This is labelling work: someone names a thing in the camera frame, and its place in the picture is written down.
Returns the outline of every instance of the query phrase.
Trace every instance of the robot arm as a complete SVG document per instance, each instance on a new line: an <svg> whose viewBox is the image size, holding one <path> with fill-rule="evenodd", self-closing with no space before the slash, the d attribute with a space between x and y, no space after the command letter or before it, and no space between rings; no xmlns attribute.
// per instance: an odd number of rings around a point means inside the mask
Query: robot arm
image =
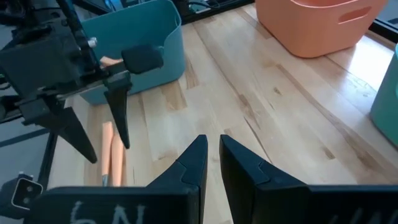
<svg viewBox="0 0 398 224"><path fill-rule="evenodd" d="M0 23L17 26L13 39L0 51L0 73L17 96L0 99L0 123L23 117L54 131L90 162L95 151L73 108L63 108L69 96L104 85L105 97L124 146L129 148L126 121L130 73L140 74L163 66L160 52L151 45L132 46L121 52L124 61L101 67L69 0L57 0L60 9L37 10L30 0L4 1Z"/></svg>

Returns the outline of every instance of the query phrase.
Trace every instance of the gray floor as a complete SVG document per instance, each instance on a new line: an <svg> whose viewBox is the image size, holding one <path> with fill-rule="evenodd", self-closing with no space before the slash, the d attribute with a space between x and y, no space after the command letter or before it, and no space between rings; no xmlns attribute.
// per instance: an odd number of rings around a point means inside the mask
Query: gray floor
<svg viewBox="0 0 398 224"><path fill-rule="evenodd" d="M37 0L37 7L55 7L55 1ZM94 14L76 7L79 18L83 21L89 19ZM13 27L0 25L0 48L5 46L11 40L11 30ZM13 95L14 90L9 89L0 91L0 96ZM22 119L0 124L0 142L27 134L32 131L42 129L40 126L24 126L21 124ZM33 175L35 180L40 172L45 147L49 134L44 134L36 138L32 138L17 144L6 147L0 147L0 186L18 176L19 171ZM11 220L0 217L0 224L21 224L22 220Z"/></svg>

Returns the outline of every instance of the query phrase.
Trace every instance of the wooden table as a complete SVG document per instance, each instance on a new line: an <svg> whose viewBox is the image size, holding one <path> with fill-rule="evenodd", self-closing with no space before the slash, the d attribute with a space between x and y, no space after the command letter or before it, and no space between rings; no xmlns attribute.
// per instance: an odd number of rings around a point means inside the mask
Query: wooden table
<svg viewBox="0 0 398 224"><path fill-rule="evenodd" d="M309 184L398 184L398 152L369 119L393 51L364 36L314 59L292 56L257 23L253 5L185 25L182 78L128 99L126 182L145 186L199 135L209 142L205 223L231 223L218 143L229 134ZM101 159L107 105L69 99ZM101 185L58 140L49 187Z"/></svg>

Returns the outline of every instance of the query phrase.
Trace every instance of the bin handle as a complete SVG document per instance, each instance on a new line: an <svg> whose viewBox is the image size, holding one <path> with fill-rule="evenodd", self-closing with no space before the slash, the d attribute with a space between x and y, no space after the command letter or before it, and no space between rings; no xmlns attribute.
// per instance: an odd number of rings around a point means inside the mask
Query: bin handle
<svg viewBox="0 0 398 224"><path fill-rule="evenodd" d="M338 18L338 23L343 24L345 22L354 21L360 18L364 18L367 16L372 9L372 6L363 7L361 9L357 9L351 12L347 12Z"/></svg>

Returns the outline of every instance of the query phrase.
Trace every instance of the teal plastic bin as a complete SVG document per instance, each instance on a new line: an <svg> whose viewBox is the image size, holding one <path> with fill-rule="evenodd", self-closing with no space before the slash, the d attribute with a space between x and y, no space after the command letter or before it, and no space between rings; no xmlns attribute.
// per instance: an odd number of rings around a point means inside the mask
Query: teal plastic bin
<svg viewBox="0 0 398 224"><path fill-rule="evenodd" d="M372 105L374 124L398 146L398 45Z"/></svg>
<svg viewBox="0 0 398 224"><path fill-rule="evenodd" d="M185 70L181 18L168 0L153 0L82 22L88 37L97 38L94 48L100 59L121 58L121 51L135 45L152 44L163 48L164 66L141 75L131 74L129 94L171 82ZM90 104L106 103L104 86L82 93Z"/></svg>

